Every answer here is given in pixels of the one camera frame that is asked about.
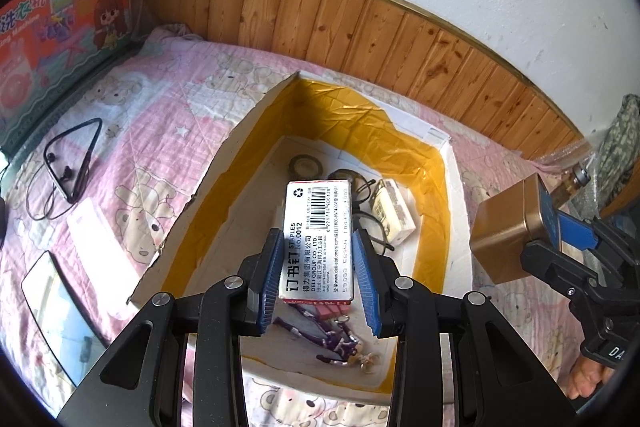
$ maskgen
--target human hand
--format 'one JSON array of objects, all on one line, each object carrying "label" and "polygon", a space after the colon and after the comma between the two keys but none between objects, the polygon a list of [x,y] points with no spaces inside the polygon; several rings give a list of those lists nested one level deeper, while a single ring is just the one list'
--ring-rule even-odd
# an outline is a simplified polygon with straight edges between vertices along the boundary
[{"label": "human hand", "polygon": [[579,396],[588,398],[600,382],[607,383],[613,374],[612,368],[580,355],[562,390],[569,400],[575,400]]}]

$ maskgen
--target keychain figure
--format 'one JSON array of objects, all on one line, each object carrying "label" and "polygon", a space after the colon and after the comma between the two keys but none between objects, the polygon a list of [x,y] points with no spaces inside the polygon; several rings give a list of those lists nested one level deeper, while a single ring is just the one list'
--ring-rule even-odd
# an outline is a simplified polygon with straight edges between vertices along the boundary
[{"label": "keychain figure", "polygon": [[273,324],[290,331],[297,337],[306,339],[316,346],[323,347],[338,355],[338,359],[328,357],[326,355],[316,355],[316,359],[331,365],[340,365],[346,367],[349,365],[360,364],[360,369],[364,373],[372,373],[375,364],[380,363],[380,356],[377,353],[362,354],[364,343],[351,331],[347,322],[348,315],[340,315],[331,319],[331,322],[322,321],[313,313],[309,312],[299,304],[289,304],[300,315],[313,322],[320,331],[322,336],[310,335],[304,331],[300,331],[297,327],[284,321],[280,317],[276,317]]}]

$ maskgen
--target yellow tape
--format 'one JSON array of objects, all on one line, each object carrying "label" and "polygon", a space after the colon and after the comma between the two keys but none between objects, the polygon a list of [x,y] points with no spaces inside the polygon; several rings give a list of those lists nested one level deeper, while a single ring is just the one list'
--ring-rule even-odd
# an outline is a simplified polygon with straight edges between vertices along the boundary
[{"label": "yellow tape", "polygon": [[[183,295],[228,211],[282,136],[322,140],[411,190],[422,217],[412,277],[442,292],[449,249],[449,204],[440,153],[398,131],[384,110],[347,87],[295,79],[266,108],[227,171],[202,201],[178,247],[162,291]],[[390,393],[393,365],[380,393]]]}]

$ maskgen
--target white paper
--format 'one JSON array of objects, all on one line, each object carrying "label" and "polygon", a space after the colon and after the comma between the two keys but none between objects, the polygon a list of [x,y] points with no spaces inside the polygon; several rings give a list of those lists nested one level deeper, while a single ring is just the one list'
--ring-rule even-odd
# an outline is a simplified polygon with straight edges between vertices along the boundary
[{"label": "white paper", "polygon": [[98,306],[112,317],[130,317],[127,299],[139,277],[100,208],[91,198],[86,198],[68,215],[66,222],[82,267],[94,286]]},{"label": "white paper", "polygon": [[280,298],[348,305],[353,299],[349,182],[290,182],[283,232]]}]

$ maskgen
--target camouflage fabric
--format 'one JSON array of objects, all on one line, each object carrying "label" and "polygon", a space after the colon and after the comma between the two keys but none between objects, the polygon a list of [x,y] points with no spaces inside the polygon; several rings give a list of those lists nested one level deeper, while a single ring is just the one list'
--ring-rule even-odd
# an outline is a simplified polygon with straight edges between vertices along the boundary
[{"label": "camouflage fabric", "polygon": [[626,94],[622,107],[600,146],[598,207],[622,192],[640,153],[640,96]]}]

